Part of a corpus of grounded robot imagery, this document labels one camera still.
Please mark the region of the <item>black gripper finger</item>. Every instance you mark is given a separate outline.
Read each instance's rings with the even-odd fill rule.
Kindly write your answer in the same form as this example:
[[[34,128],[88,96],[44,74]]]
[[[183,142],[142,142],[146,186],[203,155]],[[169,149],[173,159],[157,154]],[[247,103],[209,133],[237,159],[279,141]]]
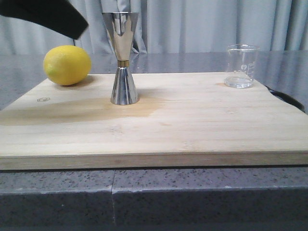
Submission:
[[[2,0],[0,14],[26,20],[79,39],[89,24],[67,0]]]

